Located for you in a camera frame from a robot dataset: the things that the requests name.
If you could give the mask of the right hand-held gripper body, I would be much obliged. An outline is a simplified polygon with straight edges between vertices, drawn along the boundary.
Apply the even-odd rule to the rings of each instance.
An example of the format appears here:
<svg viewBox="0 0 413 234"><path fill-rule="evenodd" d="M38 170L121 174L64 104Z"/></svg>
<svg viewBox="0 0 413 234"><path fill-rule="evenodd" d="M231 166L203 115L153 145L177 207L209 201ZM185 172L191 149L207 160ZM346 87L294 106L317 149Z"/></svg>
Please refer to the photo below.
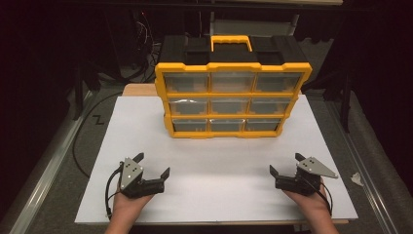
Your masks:
<svg viewBox="0 0 413 234"><path fill-rule="evenodd" d="M337 178L338 175L315 157L309 157L296 164L295 176L280 175L275 178L275 187L304 196L319 191L321 177Z"/></svg>

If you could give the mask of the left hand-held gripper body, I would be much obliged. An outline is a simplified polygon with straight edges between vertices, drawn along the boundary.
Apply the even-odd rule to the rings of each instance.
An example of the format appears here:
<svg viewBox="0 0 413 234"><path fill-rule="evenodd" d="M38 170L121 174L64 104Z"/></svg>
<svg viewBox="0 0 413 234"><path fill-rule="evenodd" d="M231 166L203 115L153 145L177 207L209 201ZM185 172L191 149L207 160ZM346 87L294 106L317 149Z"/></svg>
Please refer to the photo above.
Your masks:
<svg viewBox="0 0 413 234"><path fill-rule="evenodd" d="M165 180L162 177L144 179L143 168L133 159L126 158L121 173L120 191L130 199L163 193Z"/></svg>

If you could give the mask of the person's right hand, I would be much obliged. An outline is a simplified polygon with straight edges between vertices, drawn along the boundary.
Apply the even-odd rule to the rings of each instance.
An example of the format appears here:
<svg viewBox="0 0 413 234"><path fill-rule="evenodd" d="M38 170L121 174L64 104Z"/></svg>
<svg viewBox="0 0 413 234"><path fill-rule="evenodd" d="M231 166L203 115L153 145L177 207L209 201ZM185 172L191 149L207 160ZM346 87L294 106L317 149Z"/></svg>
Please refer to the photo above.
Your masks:
<svg viewBox="0 0 413 234"><path fill-rule="evenodd" d="M326 202L315 193L304 196L298 193L283 191L299 207L303 216L312 224L331 219Z"/></svg>

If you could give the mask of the person's left hand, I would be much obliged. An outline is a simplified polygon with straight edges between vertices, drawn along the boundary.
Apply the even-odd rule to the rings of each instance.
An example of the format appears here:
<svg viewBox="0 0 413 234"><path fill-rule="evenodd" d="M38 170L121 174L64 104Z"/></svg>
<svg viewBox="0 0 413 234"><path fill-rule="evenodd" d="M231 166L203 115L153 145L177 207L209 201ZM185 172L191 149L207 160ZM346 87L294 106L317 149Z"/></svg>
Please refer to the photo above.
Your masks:
<svg viewBox="0 0 413 234"><path fill-rule="evenodd" d="M134 224L153 195L132 199L118 192L113 202L111 220L117 223Z"/></svg>

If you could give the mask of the black metal stand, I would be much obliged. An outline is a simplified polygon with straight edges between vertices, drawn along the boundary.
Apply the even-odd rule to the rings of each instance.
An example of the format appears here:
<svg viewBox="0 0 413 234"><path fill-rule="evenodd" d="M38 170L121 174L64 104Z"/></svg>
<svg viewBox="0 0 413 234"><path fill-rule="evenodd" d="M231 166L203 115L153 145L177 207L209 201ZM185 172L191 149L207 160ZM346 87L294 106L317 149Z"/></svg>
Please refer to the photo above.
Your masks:
<svg viewBox="0 0 413 234"><path fill-rule="evenodd" d="M74 68L74 120L78 120L84 110L83 85L86 85L90 91L100 90L100 83L97 75L96 66L94 63L88 60L81 60Z"/></svg>
<svg viewBox="0 0 413 234"><path fill-rule="evenodd" d="M352 77L350 74L347 74L343 78L343 89L342 89L342 101L341 101L341 112L340 112L340 123L343 127L343 130L348 133L349 130L349 111L350 111L350 99L351 99L351 90L352 90Z"/></svg>

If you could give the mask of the set of clear plastic drawers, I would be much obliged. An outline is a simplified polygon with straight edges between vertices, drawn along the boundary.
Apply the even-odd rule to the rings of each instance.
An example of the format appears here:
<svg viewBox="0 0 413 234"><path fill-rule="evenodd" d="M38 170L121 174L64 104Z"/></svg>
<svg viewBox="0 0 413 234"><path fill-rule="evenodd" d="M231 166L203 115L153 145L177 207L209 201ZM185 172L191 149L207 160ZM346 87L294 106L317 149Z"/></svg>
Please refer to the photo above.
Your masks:
<svg viewBox="0 0 413 234"><path fill-rule="evenodd" d="M168 72L166 111L177 133L274 133L301 78L300 72Z"/></svg>

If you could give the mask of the yellow and black drawer organizer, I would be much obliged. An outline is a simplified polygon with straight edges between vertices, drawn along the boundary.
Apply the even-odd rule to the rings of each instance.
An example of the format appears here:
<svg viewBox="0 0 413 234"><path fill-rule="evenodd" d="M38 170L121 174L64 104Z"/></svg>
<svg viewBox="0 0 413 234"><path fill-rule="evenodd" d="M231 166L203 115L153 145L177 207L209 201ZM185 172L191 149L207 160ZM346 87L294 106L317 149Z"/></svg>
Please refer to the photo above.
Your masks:
<svg viewBox="0 0 413 234"><path fill-rule="evenodd" d="M312 67L292 36L258 37L247 35L213 35L190 38L170 35L164 39L155 67L155 87L164 106L164 124L171 137L277 137L282 127L274 132L253 133L177 133L173 130L166 111L167 95L164 75L168 72L300 72L295 102L302 85L309 79Z"/></svg>

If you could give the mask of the grey box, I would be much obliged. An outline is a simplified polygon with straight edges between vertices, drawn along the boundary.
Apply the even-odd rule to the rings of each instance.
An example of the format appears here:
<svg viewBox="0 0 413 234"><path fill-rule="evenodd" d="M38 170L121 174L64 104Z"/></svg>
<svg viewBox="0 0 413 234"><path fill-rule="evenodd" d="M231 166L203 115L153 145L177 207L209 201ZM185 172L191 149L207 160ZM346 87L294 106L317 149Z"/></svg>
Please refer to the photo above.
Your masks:
<svg viewBox="0 0 413 234"><path fill-rule="evenodd" d="M209 17L210 35L252 35L271 37L273 35L292 36L300 16L293 14L287 19L247 20L224 19L216 13Z"/></svg>

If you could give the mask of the metal floor rail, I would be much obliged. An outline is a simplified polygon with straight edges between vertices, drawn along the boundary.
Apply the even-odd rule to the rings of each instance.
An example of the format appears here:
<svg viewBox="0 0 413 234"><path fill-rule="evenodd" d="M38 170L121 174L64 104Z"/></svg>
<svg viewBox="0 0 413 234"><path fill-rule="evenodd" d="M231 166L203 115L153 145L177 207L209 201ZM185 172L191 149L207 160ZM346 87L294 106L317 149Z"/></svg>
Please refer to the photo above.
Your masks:
<svg viewBox="0 0 413 234"><path fill-rule="evenodd" d="M97 92L87 91L81 97L84 110L78 119L74 120L75 95L74 93L69 95L68 100L71 104L69 112L0 222L0 234L26 234L54 183L86 111L92 107L96 96Z"/></svg>
<svg viewBox="0 0 413 234"><path fill-rule="evenodd" d="M351 139L349 133L344 130L340 122L340 113L337 110L337 106L334 102L328 101L326 103L326 108L328 109L330 115L333 118L334 124L339 128L340 134L344 139L348 150L350 151L350 158L354 166L357 168L356 172L359 173L360 181L362 182L363 190L366 195L366 198L372 208L381 229L384 234L398 234L398 230L394 225L394 221L391 218L388 209L385 205L382 195L380 194L377 186L372 180L371 175L369 174L366 166L360 158L355 143Z"/></svg>

